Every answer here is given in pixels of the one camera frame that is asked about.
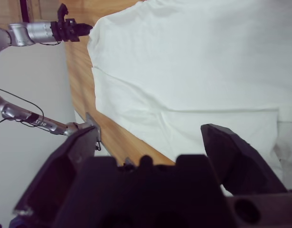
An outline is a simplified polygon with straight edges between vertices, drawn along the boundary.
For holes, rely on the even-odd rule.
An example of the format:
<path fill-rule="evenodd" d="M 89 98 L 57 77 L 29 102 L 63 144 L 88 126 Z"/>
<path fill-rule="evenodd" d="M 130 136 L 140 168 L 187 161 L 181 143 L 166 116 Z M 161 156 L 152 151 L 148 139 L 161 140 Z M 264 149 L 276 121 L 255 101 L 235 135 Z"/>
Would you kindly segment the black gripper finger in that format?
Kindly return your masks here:
<path fill-rule="evenodd" d="M 201 126 L 204 147 L 218 180 L 233 195 L 278 194 L 288 190 L 259 152 L 229 128 Z"/>
<path fill-rule="evenodd" d="M 51 153 L 16 204 L 10 227 L 52 227 L 84 161 L 94 156 L 97 139 L 98 130 L 89 126 Z"/>

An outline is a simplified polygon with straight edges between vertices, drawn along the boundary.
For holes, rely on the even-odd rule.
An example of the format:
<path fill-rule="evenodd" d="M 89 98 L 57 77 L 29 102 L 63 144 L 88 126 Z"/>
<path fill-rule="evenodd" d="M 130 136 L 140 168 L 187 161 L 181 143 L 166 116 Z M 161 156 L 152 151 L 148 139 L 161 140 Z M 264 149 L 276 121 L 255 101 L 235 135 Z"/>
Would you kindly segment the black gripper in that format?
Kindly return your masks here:
<path fill-rule="evenodd" d="M 50 22 L 50 28 L 56 41 L 79 42 L 79 37 L 87 36 L 93 28 L 85 23 L 76 23 L 75 19 L 65 19 Z"/>

